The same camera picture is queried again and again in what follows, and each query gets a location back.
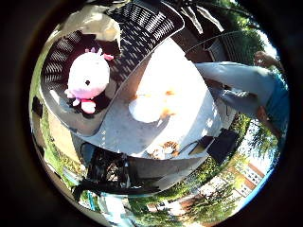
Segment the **white table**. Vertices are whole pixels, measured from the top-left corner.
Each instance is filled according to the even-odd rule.
[[[152,123],[133,119],[128,106],[137,89],[140,93],[161,93],[170,86],[177,91],[180,109],[176,115]],[[120,87],[98,133],[83,139],[110,151],[148,158],[147,149],[167,141],[183,148],[204,135],[217,136],[221,127],[217,107],[198,70],[179,45],[167,39]],[[189,158],[193,146],[174,159]],[[205,152],[190,158],[203,155]]]

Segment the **white plush toy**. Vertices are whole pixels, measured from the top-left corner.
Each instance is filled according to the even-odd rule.
[[[102,49],[96,53],[94,47],[91,51],[85,49],[85,53],[73,61],[65,90],[68,98],[75,98],[73,106],[81,103],[81,108],[88,114],[95,112],[96,103],[92,99],[101,94],[109,83],[110,67],[106,60],[114,57],[101,55],[101,52]]]
[[[135,120],[151,123],[177,114],[177,101],[172,90],[162,95],[136,95],[129,104],[129,111]]]

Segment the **jeans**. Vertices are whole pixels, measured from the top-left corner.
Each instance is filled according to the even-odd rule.
[[[203,78],[241,90],[210,88],[212,95],[251,118],[257,118],[257,108],[266,106],[275,88],[274,74],[265,68],[230,61],[195,63],[195,66]]]

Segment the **black wicker chair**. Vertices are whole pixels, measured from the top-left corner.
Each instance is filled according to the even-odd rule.
[[[204,49],[207,51],[213,61],[233,61],[242,64],[252,64],[252,57],[249,53],[243,53],[241,50],[245,40],[244,31],[235,31],[230,33],[223,33],[218,36],[207,47],[209,42],[204,43]]]
[[[64,93],[69,69],[73,60],[84,53],[85,48],[98,49],[107,43],[96,40],[96,35],[84,35],[77,30],[52,44],[41,72],[41,90],[47,108],[74,133],[84,136],[95,134],[116,91],[128,76],[165,39],[184,26],[182,17],[171,7],[158,1],[132,1],[120,9],[107,11],[122,31],[121,53],[112,61],[109,89],[94,98],[97,103],[93,114],[86,114],[72,106],[72,100]]]

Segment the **pink stuffed animal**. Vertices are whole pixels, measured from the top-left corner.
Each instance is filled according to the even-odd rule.
[[[101,55],[101,52],[102,49],[96,53],[94,47],[91,51],[85,49],[85,53],[73,61],[65,90],[68,98],[76,99],[73,106],[81,103],[81,108],[88,114],[95,112],[96,103],[92,99],[101,94],[109,83],[110,67],[106,60],[114,57]]]

